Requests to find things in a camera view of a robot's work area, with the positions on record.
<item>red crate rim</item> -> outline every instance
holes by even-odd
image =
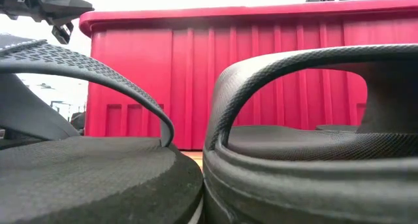
[[[81,15],[79,26],[83,34],[91,37],[92,25],[103,22],[113,23],[145,19],[203,18],[263,14],[309,16],[313,14],[358,14],[362,12],[394,12],[407,10],[418,10],[418,0],[357,0],[265,7],[218,7],[128,12],[87,12]]]

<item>red container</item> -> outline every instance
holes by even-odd
[[[80,29],[91,56],[150,93],[183,150],[202,149],[216,78],[230,64],[290,50],[418,42],[418,0],[364,0],[277,7],[89,12]],[[362,78],[306,70],[280,78],[241,110],[236,124],[314,129],[360,122]],[[89,85],[86,134],[159,135],[159,120],[131,99]]]

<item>orange floor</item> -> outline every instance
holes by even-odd
[[[202,168],[202,152],[183,152],[183,154],[192,158]]]

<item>red plastic crate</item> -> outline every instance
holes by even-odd
[[[200,150],[214,83],[230,64],[290,50],[418,42],[418,0],[89,12],[81,17],[80,29],[92,39],[92,57],[161,104],[174,123],[174,143],[183,150]],[[363,79],[355,74],[300,71],[257,92],[236,125],[356,125],[366,95]],[[86,119],[89,136],[159,135],[156,117],[97,84],[89,85]]]

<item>white wall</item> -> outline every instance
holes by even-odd
[[[197,7],[226,7],[226,6],[262,6],[262,5],[286,5],[303,3],[305,0],[86,0],[93,4],[96,11],[121,11],[121,10],[153,10]],[[71,42],[66,48],[85,55],[90,53],[90,39],[78,30],[78,20],[73,22],[75,31]],[[0,33],[11,33],[22,37],[34,39],[47,39],[51,44],[59,44],[51,34],[51,27],[45,22],[37,24],[31,18],[21,17],[18,21],[9,20],[0,15]],[[76,105],[83,105],[87,97],[87,83],[58,76],[45,76],[39,74],[21,74],[30,88],[44,101],[65,100]],[[56,90],[40,89],[36,85],[46,83]]]

